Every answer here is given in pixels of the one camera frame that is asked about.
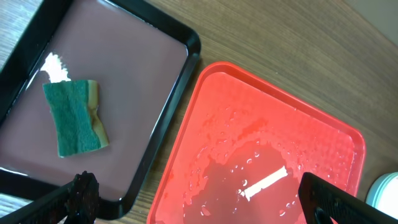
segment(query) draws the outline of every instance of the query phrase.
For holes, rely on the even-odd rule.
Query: wood grain surface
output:
[[[113,223],[145,223],[195,80],[233,62],[359,129],[367,156],[358,198],[398,171],[398,48],[343,1],[150,0],[195,29],[202,60],[135,206]],[[0,1],[0,66],[40,0]],[[24,203],[0,197],[0,215]]]

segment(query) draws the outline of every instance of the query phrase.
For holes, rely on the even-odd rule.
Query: black tray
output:
[[[74,0],[44,0],[29,26],[23,33],[14,51],[0,72],[0,125],[10,113],[18,96],[40,68],[39,61],[47,44],[51,41],[64,15]],[[139,189],[165,136],[181,95],[200,58],[201,43],[197,33],[181,22],[166,15],[154,6],[141,0],[109,0],[109,2],[131,12],[158,30],[183,43],[188,57],[182,71],[165,103],[164,110],[154,128],[147,149],[139,164],[126,195],[117,202],[101,200],[98,218],[113,220],[130,211]],[[0,193],[29,200],[38,198],[58,188],[56,185],[31,179],[30,177],[0,170]]]

